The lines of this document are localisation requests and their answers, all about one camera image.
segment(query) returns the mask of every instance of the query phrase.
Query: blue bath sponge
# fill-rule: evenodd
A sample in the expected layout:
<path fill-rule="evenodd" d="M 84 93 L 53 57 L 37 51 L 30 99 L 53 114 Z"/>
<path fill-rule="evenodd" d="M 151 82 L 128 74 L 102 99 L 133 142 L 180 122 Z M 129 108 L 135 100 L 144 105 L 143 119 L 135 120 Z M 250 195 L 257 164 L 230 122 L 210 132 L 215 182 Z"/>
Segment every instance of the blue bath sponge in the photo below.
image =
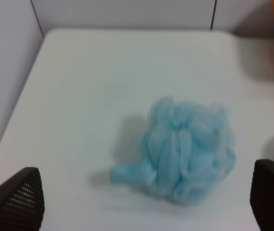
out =
<path fill-rule="evenodd" d="M 153 106 L 139 161 L 110 171 L 114 184 L 138 185 L 181 204 L 197 204 L 234 168 L 226 111 L 165 98 Z"/>

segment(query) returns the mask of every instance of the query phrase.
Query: mesh loofah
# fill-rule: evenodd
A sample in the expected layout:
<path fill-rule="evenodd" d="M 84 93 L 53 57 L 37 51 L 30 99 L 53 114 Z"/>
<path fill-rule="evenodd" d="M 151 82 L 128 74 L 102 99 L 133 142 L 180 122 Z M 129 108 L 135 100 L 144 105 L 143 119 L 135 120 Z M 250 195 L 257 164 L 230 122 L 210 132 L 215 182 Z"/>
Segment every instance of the mesh loofah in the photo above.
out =
<path fill-rule="evenodd" d="M 233 146 L 223 108 L 165 98 L 153 107 L 151 124 L 138 146 L 139 162 L 111 169 L 110 179 L 196 204 L 234 168 Z"/>

